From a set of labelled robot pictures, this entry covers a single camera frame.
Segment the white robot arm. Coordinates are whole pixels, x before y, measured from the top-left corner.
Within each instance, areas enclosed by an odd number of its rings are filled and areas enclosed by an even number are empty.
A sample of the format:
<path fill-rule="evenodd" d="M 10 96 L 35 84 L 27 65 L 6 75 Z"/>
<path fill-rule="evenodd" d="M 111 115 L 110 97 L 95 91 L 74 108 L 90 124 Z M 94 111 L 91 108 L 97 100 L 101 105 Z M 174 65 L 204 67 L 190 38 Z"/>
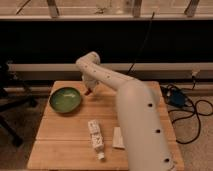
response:
<path fill-rule="evenodd" d="M 116 91 L 116 111 L 129 171 L 177 171 L 157 110 L 159 95 L 144 81 L 106 69 L 90 52 L 76 60 L 86 87 L 98 82 Z"/>

